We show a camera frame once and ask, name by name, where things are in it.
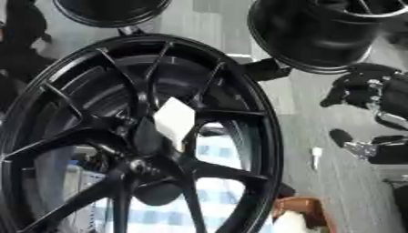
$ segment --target white block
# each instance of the white block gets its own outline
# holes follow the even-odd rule
[[[175,149],[183,151],[182,141],[195,124],[194,109],[171,97],[153,117],[156,130],[170,139]]]

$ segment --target checkered cloth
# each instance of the checkered cloth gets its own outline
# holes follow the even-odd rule
[[[206,162],[241,168],[240,159],[230,137],[199,137],[197,157]],[[201,209],[208,232],[215,232],[230,216],[240,200],[244,186],[233,180],[202,178],[197,182]],[[113,233],[113,218],[107,199],[93,206],[94,224],[98,233]],[[133,198],[130,207],[128,232],[195,232],[194,223],[184,197],[161,207],[152,207]],[[271,233],[268,218],[261,233]]]

